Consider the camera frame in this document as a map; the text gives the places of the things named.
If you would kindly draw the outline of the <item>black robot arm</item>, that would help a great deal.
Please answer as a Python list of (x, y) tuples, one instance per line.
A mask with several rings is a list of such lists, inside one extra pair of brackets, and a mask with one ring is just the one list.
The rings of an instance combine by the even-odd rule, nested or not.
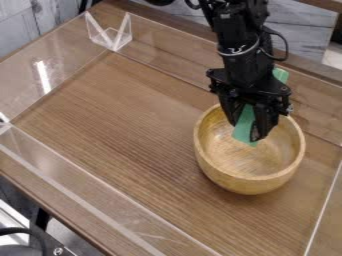
[(236, 140), (253, 144), (290, 114), (291, 89), (275, 76), (272, 39), (276, 32), (264, 25), (267, 0), (183, 0), (203, 12), (216, 35), (223, 66), (205, 75)]

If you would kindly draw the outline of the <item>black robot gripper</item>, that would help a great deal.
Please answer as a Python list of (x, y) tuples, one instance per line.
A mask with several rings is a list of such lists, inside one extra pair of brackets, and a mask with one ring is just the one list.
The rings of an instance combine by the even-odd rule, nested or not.
[(233, 52), (217, 51), (221, 68), (207, 70), (209, 88), (217, 95), (220, 107), (232, 126), (236, 125), (245, 104), (252, 106), (253, 121), (249, 141), (268, 136), (279, 123), (279, 116), (291, 112), (291, 89), (272, 75), (275, 56), (265, 49)]

